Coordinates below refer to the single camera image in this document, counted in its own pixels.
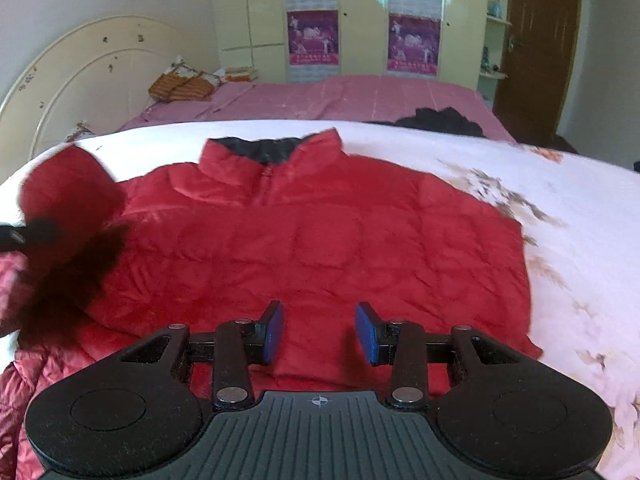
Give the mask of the red quilted puffer jacket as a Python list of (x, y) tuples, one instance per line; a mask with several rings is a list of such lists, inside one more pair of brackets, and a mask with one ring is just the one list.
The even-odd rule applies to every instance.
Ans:
[(281, 350), (255, 374), (259, 390), (383, 387), (355, 335), (363, 301), (539, 356), (518, 222), (432, 174), (346, 154), (335, 130), (277, 164), (209, 140), (197, 162), (124, 182), (71, 146), (35, 166), (18, 203), (63, 235), (1, 261), (1, 327), (20, 332), (1, 376), (6, 479), (40, 473), (24, 431), (34, 396), (172, 323), (209, 332), (282, 302)]

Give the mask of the cream arched headboard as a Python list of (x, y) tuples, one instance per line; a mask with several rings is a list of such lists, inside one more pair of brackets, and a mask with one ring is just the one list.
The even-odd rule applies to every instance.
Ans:
[(1, 101), (1, 179), (73, 136), (119, 130), (150, 105), (151, 84), (178, 60), (211, 70), (217, 47), (140, 15), (101, 18), (50, 44)]

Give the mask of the orange striped folded cloth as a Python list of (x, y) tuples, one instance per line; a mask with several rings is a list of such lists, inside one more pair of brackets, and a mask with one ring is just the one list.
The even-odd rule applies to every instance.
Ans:
[(148, 90), (157, 102), (207, 101), (224, 81), (215, 74), (176, 63), (158, 76)]

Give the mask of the white floral bed quilt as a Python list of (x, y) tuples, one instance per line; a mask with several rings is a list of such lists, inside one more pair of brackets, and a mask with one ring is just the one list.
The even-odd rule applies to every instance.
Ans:
[(88, 139), (118, 182), (197, 162), (226, 140), (264, 164), (326, 130), (346, 154), (432, 174), (521, 226), (528, 339), (541, 359), (602, 396), (614, 419), (600, 469), (639, 474), (639, 177), (574, 154), (358, 122), (184, 122)]

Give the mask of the black garment on bed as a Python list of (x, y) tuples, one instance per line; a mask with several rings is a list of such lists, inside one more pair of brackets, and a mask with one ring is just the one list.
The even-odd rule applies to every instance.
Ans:
[(394, 122), (373, 122), (373, 125), (484, 138), (484, 131), (477, 122), (471, 122), (452, 107), (442, 110), (421, 107), (412, 116), (401, 117)]

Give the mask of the pink bed sheet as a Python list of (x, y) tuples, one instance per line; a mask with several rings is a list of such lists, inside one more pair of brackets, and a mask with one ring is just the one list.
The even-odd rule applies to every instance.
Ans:
[(393, 76), (334, 76), (314, 84), (227, 82), (204, 101), (155, 103), (124, 129), (175, 122), (295, 119), (396, 122), (419, 108), (453, 108), (486, 138), (515, 141), (475, 90), (434, 80)]

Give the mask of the stack of books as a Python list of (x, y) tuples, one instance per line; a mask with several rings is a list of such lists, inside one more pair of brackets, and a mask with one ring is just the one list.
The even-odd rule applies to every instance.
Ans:
[(225, 82), (250, 82), (259, 77), (255, 67), (228, 67), (224, 70)]

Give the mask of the lower right pink poster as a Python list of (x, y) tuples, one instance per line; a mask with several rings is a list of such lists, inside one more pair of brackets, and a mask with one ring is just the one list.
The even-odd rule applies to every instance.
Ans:
[(442, 21), (392, 13), (388, 17), (386, 70), (435, 77)]

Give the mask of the cream wardrobe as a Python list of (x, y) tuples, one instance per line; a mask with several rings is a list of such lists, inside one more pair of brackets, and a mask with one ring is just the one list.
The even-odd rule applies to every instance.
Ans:
[[(442, 0), (439, 64), (435, 77), (386, 70), (390, 0), (338, 0), (339, 75), (437, 79), (473, 89), (487, 0)], [(284, 0), (213, 0), (220, 62), (253, 66), (263, 82), (288, 81), (288, 25)]]

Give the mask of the lower left pink poster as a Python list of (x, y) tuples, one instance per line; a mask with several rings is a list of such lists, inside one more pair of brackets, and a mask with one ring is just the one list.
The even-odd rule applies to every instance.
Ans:
[(337, 10), (292, 11), (288, 25), (288, 81), (310, 84), (340, 73)]

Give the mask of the brown wooden door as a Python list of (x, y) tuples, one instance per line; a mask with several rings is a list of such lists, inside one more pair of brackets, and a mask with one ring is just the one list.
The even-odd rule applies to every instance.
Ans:
[(494, 113), (515, 140), (554, 142), (573, 70), (582, 0), (508, 0)]

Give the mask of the corner wall shelves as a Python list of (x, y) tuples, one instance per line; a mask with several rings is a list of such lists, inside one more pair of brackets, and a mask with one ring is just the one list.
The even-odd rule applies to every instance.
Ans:
[(487, 102), (495, 99), (500, 81), (506, 80), (503, 52), (511, 23), (508, 20), (509, 0), (487, 0), (483, 54), (477, 90)]

